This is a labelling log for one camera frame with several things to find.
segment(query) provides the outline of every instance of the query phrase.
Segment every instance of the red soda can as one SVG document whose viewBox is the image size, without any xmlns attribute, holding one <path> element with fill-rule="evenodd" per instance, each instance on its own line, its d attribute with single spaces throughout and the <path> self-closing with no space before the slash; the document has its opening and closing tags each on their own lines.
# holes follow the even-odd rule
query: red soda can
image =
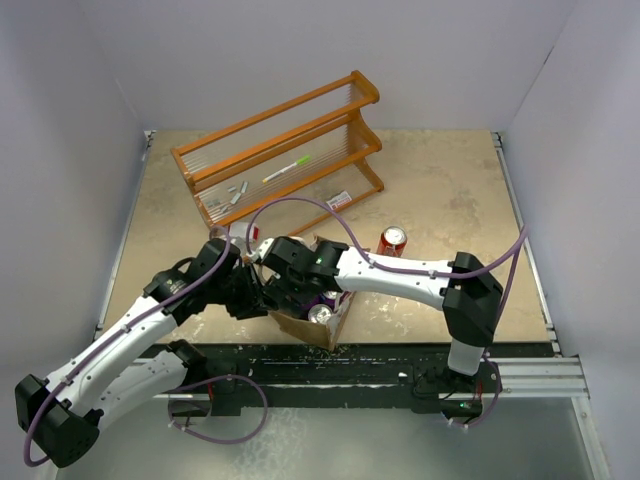
<svg viewBox="0 0 640 480">
<path fill-rule="evenodd" d="M 404 247 L 407 246 L 407 234 L 400 227 L 387 227 L 380 235 L 378 243 L 378 255 L 388 257 L 401 257 Z"/>
</svg>

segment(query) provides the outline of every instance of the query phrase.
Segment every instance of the wooden shelf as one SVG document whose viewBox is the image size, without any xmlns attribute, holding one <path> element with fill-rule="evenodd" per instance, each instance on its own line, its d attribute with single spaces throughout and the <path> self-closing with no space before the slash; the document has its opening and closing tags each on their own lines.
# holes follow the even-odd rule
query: wooden shelf
<svg viewBox="0 0 640 480">
<path fill-rule="evenodd" d="M 355 165 L 371 188 L 341 205 L 342 210 L 384 189 L 382 180 L 366 162 L 366 156 L 379 151 L 382 144 L 360 114 L 362 106 L 378 98 L 371 82 L 354 71 L 172 153 L 209 226 L 228 226 L 270 200 Z M 304 164 L 263 182 L 270 174 L 307 156 Z M 245 183 L 246 191 L 241 192 Z M 327 201 L 331 198 L 327 195 L 325 189 L 316 197 Z M 326 216 L 290 233 L 299 233 Z"/>
</svg>

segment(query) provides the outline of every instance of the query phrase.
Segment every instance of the open box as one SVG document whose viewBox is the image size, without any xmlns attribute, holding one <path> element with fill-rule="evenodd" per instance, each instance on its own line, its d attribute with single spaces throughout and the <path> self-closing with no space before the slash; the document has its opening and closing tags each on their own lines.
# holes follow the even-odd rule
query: open box
<svg viewBox="0 0 640 480">
<path fill-rule="evenodd" d="M 326 239 L 314 235 L 314 241 L 310 248 L 315 250 L 318 243 L 323 240 Z M 270 312 L 269 315 L 278 322 L 280 330 L 283 332 L 305 343 L 333 351 L 340 337 L 342 327 L 347 321 L 349 309 L 351 308 L 354 297 L 354 292 L 340 293 L 338 298 L 336 298 L 333 315 L 331 315 L 326 324 L 313 323 L 308 320 L 291 317 L 281 312 Z"/>
</svg>

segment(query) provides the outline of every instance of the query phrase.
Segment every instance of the robotic arm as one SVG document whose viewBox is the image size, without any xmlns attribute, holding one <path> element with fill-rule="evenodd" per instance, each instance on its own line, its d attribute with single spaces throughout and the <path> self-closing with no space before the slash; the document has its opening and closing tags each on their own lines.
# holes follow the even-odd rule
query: robotic arm
<svg viewBox="0 0 640 480">
<path fill-rule="evenodd" d="M 373 261 L 427 274 L 384 271 Z M 271 269 L 273 276 L 263 282 L 254 263 Z M 481 267 L 466 253 L 436 262 L 369 255 L 368 262 L 343 243 L 322 241 L 312 251 L 289 237 L 265 240 L 252 261 L 244 263 L 237 247 L 210 240 L 195 258 L 156 274 L 130 310 L 80 355 L 45 380 L 25 377 L 15 390 L 18 422 L 58 467 L 70 465 L 124 413 L 158 393 L 208 378 L 202 355 L 186 342 L 170 344 L 144 367 L 132 365 L 191 315 L 208 304 L 225 305 L 239 320 L 272 310 L 299 315 L 304 304 L 326 291 L 378 292 L 444 311 L 453 337 L 448 368 L 454 375 L 473 377 L 493 341 L 502 287 L 490 273 L 455 280 L 430 272 Z M 146 315 L 149 310 L 155 313 Z"/>
</svg>

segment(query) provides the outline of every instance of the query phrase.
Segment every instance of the white wall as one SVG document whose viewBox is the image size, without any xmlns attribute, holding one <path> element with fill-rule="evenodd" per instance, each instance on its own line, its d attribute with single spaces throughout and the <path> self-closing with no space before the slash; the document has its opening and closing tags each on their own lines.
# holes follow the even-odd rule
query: white wall
<svg viewBox="0 0 640 480">
<path fill-rule="evenodd" d="M 566 355 L 618 479 L 638 478 L 640 3 L 581 1 L 506 135 Z"/>
<path fill-rule="evenodd" d="M 2 478 L 38 475 L 13 388 L 89 343 L 144 143 L 74 1 L 0 2 Z"/>
<path fill-rule="evenodd" d="M 575 0 L 78 0 L 146 128 L 218 129 L 361 70 L 374 127 L 515 115 Z"/>
</svg>

